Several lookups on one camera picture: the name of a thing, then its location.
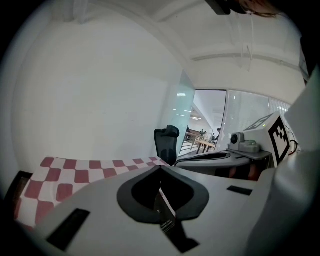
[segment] red and white checkered cloth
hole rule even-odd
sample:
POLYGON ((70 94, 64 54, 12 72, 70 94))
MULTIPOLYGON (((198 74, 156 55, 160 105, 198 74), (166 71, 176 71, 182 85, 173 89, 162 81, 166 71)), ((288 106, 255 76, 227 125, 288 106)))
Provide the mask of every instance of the red and white checkered cloth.
POLYGON ((160 157, 110 161, 46 157, 25 186, 14 218, 32 229, 54 207, 90 183, 163 165, 167 163, 160 157))

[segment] checkered pattern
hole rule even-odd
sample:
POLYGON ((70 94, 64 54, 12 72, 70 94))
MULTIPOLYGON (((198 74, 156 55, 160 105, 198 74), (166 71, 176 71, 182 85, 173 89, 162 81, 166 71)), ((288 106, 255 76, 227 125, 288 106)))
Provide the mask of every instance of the checkered pattern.
POLYGON ((113 161, 46 157, 25 186, 14 218, 32 229, 54 207, 90 183, 163 165, 167 166, 159 157, 113 161))
POLYGON ((277 151, 279 158, 281 158, 289 144, 284 128, 278 126, 273 133, 273 137, 276 145, 276 148, 274 150, 277 151))

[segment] camera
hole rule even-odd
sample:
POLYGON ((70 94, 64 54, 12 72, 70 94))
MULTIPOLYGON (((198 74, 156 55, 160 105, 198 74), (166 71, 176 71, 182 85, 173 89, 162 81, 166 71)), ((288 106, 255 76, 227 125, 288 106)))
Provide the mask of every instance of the camera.
POLYGON ((236 150, 247 153, 258 153, 260 146, 254 140, 245 140, 243 132, 235 132, 231 135, 231 143, 228 144, 229 150, 236 150))

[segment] glass wall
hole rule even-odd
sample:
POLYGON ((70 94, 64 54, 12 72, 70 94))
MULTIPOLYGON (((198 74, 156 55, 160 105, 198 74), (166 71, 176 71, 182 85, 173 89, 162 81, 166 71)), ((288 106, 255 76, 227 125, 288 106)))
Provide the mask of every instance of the glass wall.
POLYGON ((224 151, 231 134, 241 132, 269 115, 269 98, 254 93, 229 90, 222 129, 215 151, 224 151))
POLYGON ((279 111, 280 112, 280 115, 284 121, 284 124, 286 126, 288 126, 289 129, 290 128, 290 125, 288 124, 286 118, 285 118, 285 113, 289 110, 290 108, 290 105, 287 104, 287 103, 284 103, 282 101, 279 101, 277 99, 274 99, 274 98, 269 98, 269 113, 272 114, 276 111, 279 111))
POLYGON ((195 140, 216 143, 226 106, 226 90, 196 90, 188 121, 188 135, 182 144, 179 157, 196 153, 198 143, 195 140))
POLYGON ((189 124, 194 97, 195 88, 185 71, 183 71, 179 86, 177 88, 175 105, 173 108, 173 116, 170 122, 170 125, 177 127, 180 131, 180 136, 176 143, 177 152, 180 152, 180 149, 184 142, 184 137, 187 130, 187 126, 189 124))

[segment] black office chair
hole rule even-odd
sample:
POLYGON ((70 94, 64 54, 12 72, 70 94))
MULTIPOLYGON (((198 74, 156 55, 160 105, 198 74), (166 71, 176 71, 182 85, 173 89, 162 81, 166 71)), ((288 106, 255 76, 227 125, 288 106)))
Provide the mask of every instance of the black office chair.
POLYGON ((168 125, 166 129, 154 130, 156 154, 170 166, 173 166, 177 161, 177 140, 179 135, 179 129, 172 125, 168 125))

